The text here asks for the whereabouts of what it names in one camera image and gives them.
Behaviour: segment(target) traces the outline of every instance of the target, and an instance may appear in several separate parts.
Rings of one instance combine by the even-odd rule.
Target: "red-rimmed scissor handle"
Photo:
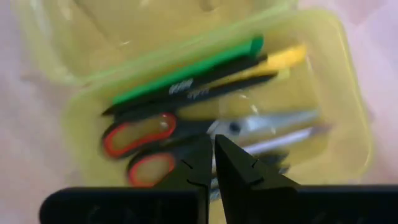
[[[127,128],[130,124],[123,123],[123,124],[117,126],[108,135],[106,135],[105,138],[103,139],[105,153],[107,153],[107,155],[110,157],[118,159],[120,157],[129,155],[132,151],[134,151],[138,147],[141,147],[145,144],[169,138],[173,134],[175,128],[177,127],[177,119],[171,113],[163,113],[162,117],[167,120],[167,125],[168,125],[167,130],[165,130],[161,133],[157,133],[157,134],[146,135],[140,139],[133,141],[132,143],[128,144],[126,147],[124,147],[122,149],[116,149],[113,146],[113,137],[115,137],[115,135],[117,135],[117,133],[119,133],[123,129]]]
[[[146,182],[146,181],[140,180],[137,177],[137,173],[139,172],[140,166],[144,165],[147,162],[153,161],[154,159],[163,159],[163,160],[167,161],[167,163],[168,163],[167,174],[174,170],[175,158],[174,158],[173,154],[168,153],[168,152],[151,154],[149,156],[142,158],[138,162],[131,164],[131,167],[127,171],[127,177],[128,177],[129,183],[132,186],[134,186],[134,187],[153,187],[155,184],[162,181],[162,179],[167,175],[167,174],[165,174],[164,177],[161,177],[158,180],[154,180],[153,182]]]

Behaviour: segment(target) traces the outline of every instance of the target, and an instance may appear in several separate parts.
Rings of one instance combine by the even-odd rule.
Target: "container lid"
[[[202,34],[260,12],[280,14],[297,0],[14,2],[32,56],[46,76],[85,84],[131,76],[141,70],[143,58],[193,44]]]

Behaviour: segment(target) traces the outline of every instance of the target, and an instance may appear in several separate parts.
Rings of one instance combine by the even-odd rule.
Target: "white label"
[[[187,90],[191,87],[192,83],[193,83],[192,78],[184,80],[180,83],[176,83],[169,88],[169,94],[172,95],[174,93],[179,93],[181,91]]]
[[[203,96],[209,93],[209,89],[206,90],[196,90],[196,91],[192,91],[188,94],[187,98],[188,99],[196,99],[198,96]]]

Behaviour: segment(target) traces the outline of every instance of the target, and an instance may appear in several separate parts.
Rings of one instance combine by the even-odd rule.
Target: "plastic container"
[[[65,5],[59,7],[55,2]],[[195,15],[198,9],[193,10],[191,4],[183,2],[180,2],[182,7],[190,10],[178,16]],[[130,33],[135,30],[134,26],[137,30],[145,28],[139,24],[123,30],[125,26],[119,27],[118,23],[116,26],[100,22],[104,26],[98,29],[93,21],[80,17],[81,11],[74,9],[78,5],[72,0],[40,4],[36,1],[36,10],[23,15],[34,57],[40,59],[39,64],[49,78],[73,83],[95,81],[70,101],[62,120],[70,152],[80,165],[82,185],[127,185],[125,173],[129,159],[108,159],[100,144],[103,131],[112,122],[100,114],[116,95],[259,34],[265,40],[263,52],[305,44],[306,62],[292,68],[289,78],[193,105],[182,113],[196,118],[232,117],[252,113],[250,105],[253,104],[261,113],[319,108],[320,122],[331,124],[332,129],[326,136],[286,148],[290,153],[285,163],[291,166],[287,176],[300,184],[346,184],[361,178],[371,160],[373,141],[338,18],[324,10],[287,11],[295,1],[245,2],[251,2],[250,9],[243,8],[238,1],[233,1],[226,12],[220,6],[217,16],[212,16],[214,23],[208,21],[209,18],[197,20],[195,16],[191,21],[180,21],[181,24],[173,24],[173,18],[164,19],[168,16],[153,18],[159,22],[155,23],[157,26],[165,24],[154,38],[158,39],[156,42],[151,41],[151,35],[136,37],[136,32]],[[26,2],[22,4],[22,0],[17,6],[22,11],[31,7]],[[106,15],[102,11],[104,6],[95,9],[91,16]],[[151,10],[151,13],[159,12],[159,9]],[[235,15],[234,10],[242,11]],[[192,24],[199,24],[198,29],[187,28]],[[136,42],[141,44],[137,51],[130,45]],[[249,100],[239,98],[242,93],[249,96]],[[223,218],[221,209],[220,201],[212,204],[211,222]]]
[[[151,52],[184,47],[199,35],[297,0],[17,0],[39,67],[58,82],[86,84],[130,76]]]
[[[222,100],[193,105],[183,110],[183,114],[196,118],[237,116],[250,113],[249,105],[253,103],[263,113],[319,107],[323,122],[331,124],[332,130],[327,138],[313,138],[290,148],[286,163],[292,167],[287,176],[301,184],[342,184],[360,178],[369,164],[373,143],[344,32],[333,14],[321,10],[297,11],[272,20],[260,14],[204,35],[196,44],[161,52],[142,64],[158,64],[159,60],[163,65],[183,63],[188,53],[203,55],[207,50],[233,45],[261,33],[266,52],[306,44],[307,62],[291,69],[288,79],[249,90],[246,94],[254,98],[250,102],[237,101],[234,95],[228,95]],[[101,152],[100,137],[111,124],[111,118],[102,118],[100,113],[117,94],[167,70],[160,65],[152,70],[137,69],[140,72],[134,78],[93,86],[72,99],[63,125],[86,185],[127,184],[124,174],[128,159],[112,161]]]

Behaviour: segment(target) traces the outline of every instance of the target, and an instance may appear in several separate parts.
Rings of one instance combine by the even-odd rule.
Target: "scissor blade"
[[[294,111],[289,113],[265,114],[247,116],[242,119],[222,120],[211,133],[214,139],[216,134],[223,134],[231,140],[248,137],[253,134],[275,131],[287,128],[318,118],[318,110]]]

